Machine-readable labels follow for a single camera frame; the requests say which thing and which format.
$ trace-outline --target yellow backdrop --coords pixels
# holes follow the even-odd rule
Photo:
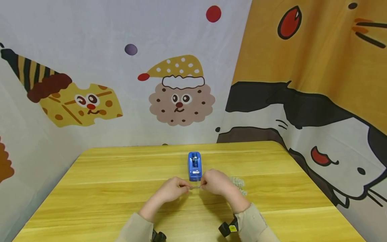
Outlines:
[[[281,39],[279,21],[295,6],[300,26]],[[383,0],[254,0],[233,84],[292,81],[289,88],[326,95],[387,134],[387,49],[356,35],[387,44],[386,9]]]

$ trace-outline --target beige sleeve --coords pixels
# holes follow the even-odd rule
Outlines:
[[[122,228],[115,242],[150,242],[153,223],[134,213]]]
[[[279,242],[254,204],[235,216],[238,219],[239,237],[242,242]]]

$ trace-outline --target yellow polka dot hat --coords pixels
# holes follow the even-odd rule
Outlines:
[[[161,77],[163,85],[170,88],[195,88],[204,85],[203,69],[193,55],[182,55],[161,61],[146,73],[138,76],[139,81],[150,77]]]

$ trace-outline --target red circle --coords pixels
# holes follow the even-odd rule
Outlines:
[[[149,79],[149,74],[148,73],[142,73],[139,75],[139,77],[137,77],[137,79],[139,81],[146,81]]]
[[[207,10],[207,13],[205,14],[205,16],[207,17],[207,20],[210,21],[211,23],[215,23],[216,21],[218,21],[221,15],[222,15],[222,11],[216,5],[209,7]]]
[[[90,109],[90,110],[96,109],[96,106],[94,106],[93,104],[88,104],[88,105],[86,105],[86,107],[87,107],[88,109]]]

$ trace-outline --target yellow table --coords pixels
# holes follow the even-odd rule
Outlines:
[[[201,153],[203,170],[243,179],[247,198],[281,242],[364,241],[290,155],[264,141],[85,151],[14,242],[114,241],[166,179],[188,179],[190,151]],[[155,230],[169,242],[220,242],[226,239],[218,227],[232,219],[224,199],[195,189],[161,208]],[[239,241],[236,233],[230,239]]]

